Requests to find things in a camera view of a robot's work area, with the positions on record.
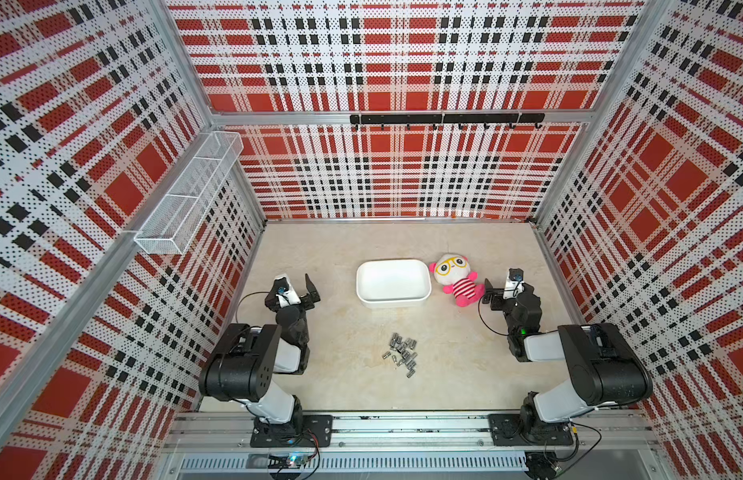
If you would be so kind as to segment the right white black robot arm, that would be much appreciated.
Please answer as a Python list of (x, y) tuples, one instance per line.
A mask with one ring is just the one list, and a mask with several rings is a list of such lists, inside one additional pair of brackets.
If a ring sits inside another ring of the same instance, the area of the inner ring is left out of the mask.
[(567, 324), (543, 332), (541, 298), (520, 281), (501, 289), (485, 281), (481, 303), (503, 314), (515, 360), (567, 366), (567, 380), (545, 392), (527, 393), (517, 413), (489, 415), (496, 446), (571, 445), (571, 420), (603, 407), (635, 405), (653, 393), (647, 368), (617, 326)]

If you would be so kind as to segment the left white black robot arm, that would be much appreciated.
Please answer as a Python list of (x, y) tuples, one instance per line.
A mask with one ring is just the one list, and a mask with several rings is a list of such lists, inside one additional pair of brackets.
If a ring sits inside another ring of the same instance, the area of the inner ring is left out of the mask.
[(264, 300), (275, 314), (273, 324), (230, 324), (201, 370), (204, 397), (233, 402), (253, 417), (250, 446), (279, 448), (329, 446), (332, 417), (306, 415), (297, 396), (275, 382), (277, 375), (305, 372), (310, 350), (306, 312), (320, 301), (308, 275), (298, 294), (287, 275), (273, 280)]

